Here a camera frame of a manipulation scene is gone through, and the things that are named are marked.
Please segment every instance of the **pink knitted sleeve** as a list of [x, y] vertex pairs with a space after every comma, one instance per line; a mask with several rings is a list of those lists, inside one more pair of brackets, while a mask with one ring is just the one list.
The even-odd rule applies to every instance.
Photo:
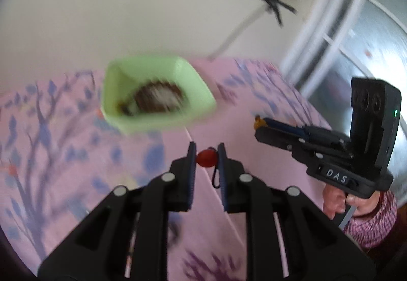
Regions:
[[362, 249], [378, 246], [396, 222], [397, 206], [393, 193], [382, 193], [379, 204], [379, 210], [371, 219], [352, 218], [345, 228], [345, 232], [352, 236]]

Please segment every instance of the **pink tablecloth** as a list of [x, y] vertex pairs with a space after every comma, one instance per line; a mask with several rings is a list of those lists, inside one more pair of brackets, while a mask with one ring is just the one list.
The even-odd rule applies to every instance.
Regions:
[[[34, 272], [41, 261], [119, 184], [145, 185], [186, 154], [224, 142], [269, 186], [296, 185], [322, 205], [323, 184], [288, 152], [258, 143], [254, 116], [327, 126], [269, 63], [193, 60], [218, 102], [187, 126], [129, 137], [99, 111], [102, 71], [81, 71], [0, 98], [0, 224]], [[244, 216], [223, 212], [211, 170], [197, 168], [193, 208], [170, 217], [178, 229], [168, 254], [169, 280], [245, 280]]]

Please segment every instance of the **white wall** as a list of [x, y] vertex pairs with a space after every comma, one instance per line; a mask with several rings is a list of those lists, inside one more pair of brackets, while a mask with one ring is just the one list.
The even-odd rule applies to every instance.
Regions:
[[[263, 15], [226, 51], [278, 64], [314, 0], [284, 0], [284, 28]], [[0, 93], [36, 79], [101, 68], [122, 56], [207, 56], [260, 0], [0, 0]]]

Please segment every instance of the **green plastic container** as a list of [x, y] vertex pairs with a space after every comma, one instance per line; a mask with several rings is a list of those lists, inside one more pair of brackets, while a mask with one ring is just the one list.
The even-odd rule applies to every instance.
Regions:
[[[118, 109], [119, 102], [149, 81], [175, 83], [186, 95], [179, 111], [126, 116]], [[181, 57], [135, 56], [113, 61], [106, 70], [102, 93], [102, 113], [106, 121], [122, 133], [151, 131], [185, 125], [216, 108], [216, 101], [200, 75]]]

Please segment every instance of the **silver screw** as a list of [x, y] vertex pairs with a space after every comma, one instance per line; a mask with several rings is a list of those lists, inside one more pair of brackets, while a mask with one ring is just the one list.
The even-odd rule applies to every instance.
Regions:
[[171, 181], [174, 180], [175, 178], [176, 178], [176, 175], [173, 174], [172, 172], [165, 172], [165, 173], [161, 176], [162, 181], [164, 181], [164, 182], [166, 182], [166, 183], [171, 182]]
[[127, 193], [127, 188], [125, 186], [117, 186], [113, 190], [113, 194], [115, 194], [116, 196], [123, 196], [126, 193]]
[[298, 195], [300, 195], [301, 191], [298, 187], [291, 186], [291, 187], [289, 187], [289, 189], [287, 189], [287, 193], [290, 196], [298, 196]]
[[249, 183], [250, 181], [253, 180], [253, 177], [252, 177], [252, 175], [249, 175], [248, 173], [242, 173], [242, 174], [239, 176], [239, 179], [240, 179], [240, 181], [241, 181], [242, 183]]

